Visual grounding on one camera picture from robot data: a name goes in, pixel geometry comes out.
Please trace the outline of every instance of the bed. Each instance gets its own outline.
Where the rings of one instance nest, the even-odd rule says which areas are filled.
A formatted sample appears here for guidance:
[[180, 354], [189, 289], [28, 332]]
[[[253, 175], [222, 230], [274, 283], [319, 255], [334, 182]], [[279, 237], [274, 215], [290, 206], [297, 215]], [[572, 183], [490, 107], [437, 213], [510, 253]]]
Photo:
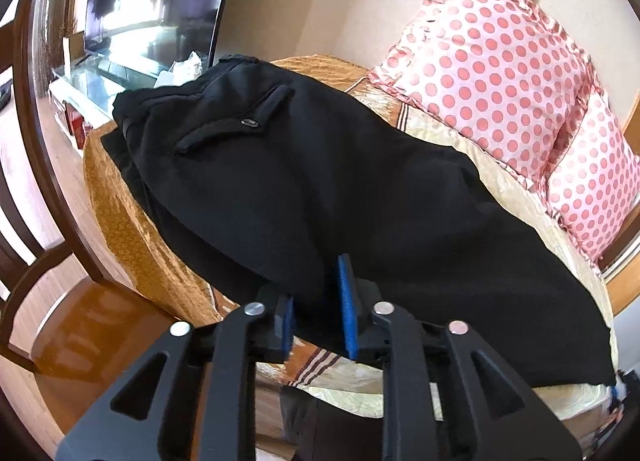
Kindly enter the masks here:
[[[328, 56], [292, 57], [275, 64], [312, 76], [345, 90], [389, 124], [408, 134], [440, 145], [453, 146], [468, 155], [481, 179], [501, 206], [538, 232], [546, 247], [580, 280], [596, 301], [605, 322], [612, 327], [613, 310], [602, 277], [571, 245], [558, 224], [530, 192], [521, 188], [478, 146], [426, 113], [393, 99], [364, 78], [367, 70]], [[145, 297], [196, 326], [220, 321], [237, 305], [187, 268], [167, 245], [127, 189], [116, 166], [103, 149], [100, 137], [114, 123], [92, 131], [84, 149], [84, 178], [92, 207], [106, 243], [129, 278]], [[618, 349], [610, 334], [612, 362], [618, 365]], [[267, 380], [297, 386], [313, 396], [354, 414], [381, 417], [382, 372], [355, 364], [298, 339], [284, 366], [260, 364]], [[563, 420], [583, 446], [594, 431], [610, 419], [611, 391], [605, 386], [567, 385], [536, 389], [538, 395]], [[437, 398], [436, 414], [440, 413]]]

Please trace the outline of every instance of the chair back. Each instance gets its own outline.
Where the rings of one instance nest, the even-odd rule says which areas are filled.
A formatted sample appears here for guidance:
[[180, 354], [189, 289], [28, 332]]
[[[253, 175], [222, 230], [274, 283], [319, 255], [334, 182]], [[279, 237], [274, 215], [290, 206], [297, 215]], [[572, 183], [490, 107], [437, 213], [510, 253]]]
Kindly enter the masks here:
[[9, 291], [6, 300], [0, 299], [0, 355], [30, 371], [34, 371], [34, 364], [29, 354], [12, 345], [10, 338], [17, 311], [36, 282], [71, 254], [94, 281], [111, 279], [82, 235], [49, 159], [31, 72], [33, 11], [33, 0], [19, 0], [14, 20], [0, 27], [0, 73], [13, 67], [15, 109], [22, 141], [38, 189], [62, 234], [62, 240], [52, 247], [42, 247], [18, 210], [21, 203], [30, 200], [12, 196], [0, 164], [0, 206], [15, 233], [35, 256], [35, 261], [28, 264], [0, 234], [0, 281]]

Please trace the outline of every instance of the black metal bracket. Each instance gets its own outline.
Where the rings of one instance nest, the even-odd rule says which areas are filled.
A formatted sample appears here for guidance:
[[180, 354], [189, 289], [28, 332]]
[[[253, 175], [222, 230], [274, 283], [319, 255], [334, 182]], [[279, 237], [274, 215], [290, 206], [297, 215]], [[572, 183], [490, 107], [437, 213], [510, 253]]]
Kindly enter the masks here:
[[582, 459], [571, 433], [471, 326], [419, 322], [383, 301], [375, 283], [357, 279], [348, 256], [338, 269], [343, 313], [353, 311], [343, 315], [352, 359], [377, 360], [384, 372], [384, 460]]
[[291, 298], [265, 285], [221, 323], [176, 322], [69, 431], [56, 461], [182, 461], [193, 443], [198, 460], [255, 460], [255, 362], [286, 360], [292, 312]]
[[[582, 459], [569, 431], [468, 324], [419, 322], [357, 279], [347, 255], [338, 279], [346, 349], [383, 369], [385, 461]], [[56, 461], [255, 461], [255, 363], [287, 359], [292, 304], [270, 284], [222, 323], [173, 324], [78, 421]]]

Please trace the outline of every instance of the pillow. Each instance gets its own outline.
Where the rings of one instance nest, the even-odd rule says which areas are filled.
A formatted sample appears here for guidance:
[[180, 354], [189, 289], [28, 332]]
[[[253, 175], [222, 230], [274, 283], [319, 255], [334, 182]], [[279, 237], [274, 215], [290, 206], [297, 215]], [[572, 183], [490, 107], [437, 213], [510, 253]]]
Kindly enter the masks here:
[[423, 0], [369, 79], [454, 127], [527, 188], [569, 112], [584, 111], [588, 55], [530, 0]]
[[548, 172], [543, 201], [550, 215], [597, 261], [633, 208], [640, 189], [640, 157], [595, 88], [584, 117], [569, 120], [563, 132], [556, 144], [563, 150], [552, 160], [556, 163]]

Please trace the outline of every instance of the wooden chair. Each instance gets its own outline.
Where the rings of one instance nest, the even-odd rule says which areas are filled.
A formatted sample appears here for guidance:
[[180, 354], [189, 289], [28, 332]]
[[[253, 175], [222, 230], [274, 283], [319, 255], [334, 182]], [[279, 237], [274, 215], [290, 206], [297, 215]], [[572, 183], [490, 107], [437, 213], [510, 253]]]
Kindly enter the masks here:
[[[175, 321], [114, 281], [82, 235], [60, 189], [42, 135], [33, 91], [33, 0], [19, 0], [14, 21], [0, 28], [0, 72], [13, 66], [15, 107], [36, 183], [62, 240], [43, 248], [25, 224], [0, 166], [0, 205], [36, 257], [27, 264], [0, 234], [0, 354], [34, 373], [54, 420], [66, 433], [100, 394]], [[40, 324], [30, 353], [10, 342], [20, 305], [44, 273], [75, 255], [87, 277], [61, 297]]]

